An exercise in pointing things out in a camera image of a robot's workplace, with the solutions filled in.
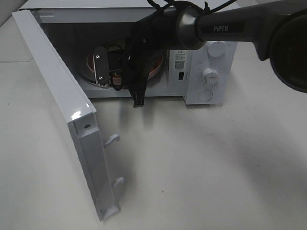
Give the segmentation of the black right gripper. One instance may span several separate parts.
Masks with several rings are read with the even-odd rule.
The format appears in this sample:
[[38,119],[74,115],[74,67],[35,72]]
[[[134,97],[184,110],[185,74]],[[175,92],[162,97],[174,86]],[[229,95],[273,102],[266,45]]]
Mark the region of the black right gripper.
[[131,91],[134,108],[144,106],[148,75],[156,59],[176,45],[176,20],[172,17],[148,16],[133,24],[122,60],[122,79]]

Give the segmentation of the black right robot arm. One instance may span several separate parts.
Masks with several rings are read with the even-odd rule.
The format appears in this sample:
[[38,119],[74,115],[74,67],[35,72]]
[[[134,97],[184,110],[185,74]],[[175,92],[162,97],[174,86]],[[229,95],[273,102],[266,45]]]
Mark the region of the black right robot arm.
[[144,105],[149,71],[165,50],[197,50],[207,41],[253,43],[288,87],[307,90],[307,3],[279,0],[226,10],[169,0],[135,22],[121,58],[122,84]]

